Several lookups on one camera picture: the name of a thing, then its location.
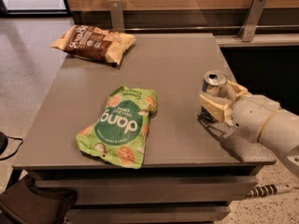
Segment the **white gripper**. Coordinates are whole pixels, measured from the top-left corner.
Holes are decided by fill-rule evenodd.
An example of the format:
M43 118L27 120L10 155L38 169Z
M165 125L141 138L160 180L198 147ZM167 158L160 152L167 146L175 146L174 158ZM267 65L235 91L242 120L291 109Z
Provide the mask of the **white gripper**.
M219 122L232 119L234 132L250 142L258 141L265 123L280 110L278 102L263 95L250 95L247 88L231 80L227 81L226 97L202 93L199 101L203 117ZM238 101L232 106L231 100Z

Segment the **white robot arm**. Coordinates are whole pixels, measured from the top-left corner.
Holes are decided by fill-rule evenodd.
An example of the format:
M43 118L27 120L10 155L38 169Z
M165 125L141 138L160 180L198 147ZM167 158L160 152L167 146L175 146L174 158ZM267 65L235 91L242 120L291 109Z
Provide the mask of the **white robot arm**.
M299 175L298 115L230 80L204 84L199 101L216 121L226 123L247 141L269 148L287 169Z

